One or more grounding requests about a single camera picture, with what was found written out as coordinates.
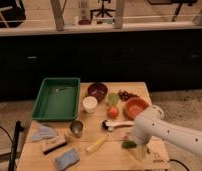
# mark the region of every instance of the metal cup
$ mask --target metal cup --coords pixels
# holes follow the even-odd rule
[[[76,138],[83,135],[83,123],[81,121],[73,121],[70,125],[70,130]]]

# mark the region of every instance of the green tray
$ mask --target green tray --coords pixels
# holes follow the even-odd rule
[[[45,78],[32,118],[39,121],[71,121],[77,117],[79,78]]]

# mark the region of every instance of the white cup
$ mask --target white cup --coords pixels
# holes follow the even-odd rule
[[[93,96],[88,96],[83,99],[83,108],[87,113],[94,113],[98,105],[98,101]]]

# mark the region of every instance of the wooden table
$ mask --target wooden table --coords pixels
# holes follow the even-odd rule
[[[136,93],[151,104],[146,84],[143,82],[131,83],[106,83],[109,92],[118,92],[127,90]],[[65,134],[68,145],[61,147],[48,155],[43,155],[41,151],[41,142],[31,143],[29,137],[37,131],[39,123],[32,121],[27,135],[26,143],[18,162],[18,171],[55,171],[54,159],[64,152],[74,147],[79,155],[80,161],[69,167],[68,170],[152,170],[152,169],[169,169],[169,157],[164,142],[153,137],[148,144],[150,154],[144,159],[138,159],[136,149],[123,149],[121,147],[123,137],[131,128],[117,128],[110,133],[107,142],[96,152],[86,153],[85,149],[95,140],[106,134],[101,128],[103,120],[107,119],[107,105],[105,101],[98,104],[96,112],[93,114],[84,113],[82,110],[82,98],[85,97],[88,83],[81,84],[80,101],[78,118],[84,123],[83,136],[75,138],[69,130],[69,122],[52,122],[48,123],[52,128],[61,134]],[[122,114],[124,102],[119,102],[120,115],[116,121],[123,121],[125,118]]]

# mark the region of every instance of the black cable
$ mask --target black cable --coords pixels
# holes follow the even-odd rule
[[[12,141],[12,138],[10,136],[10,134],[6,131],[6,129],[4,129],[1,125],[0,125],[0,128],[7,134],[7,136],[9,137],[11,143],[13,144],[13,141]]]
[[[177,162],[179,163],[181,166],[183,166],[187,171],[190,171],[189,168],[183,164],[182,162],[180,162],[179,160],[176,160],[176,159],[170,159],[170,162]]]

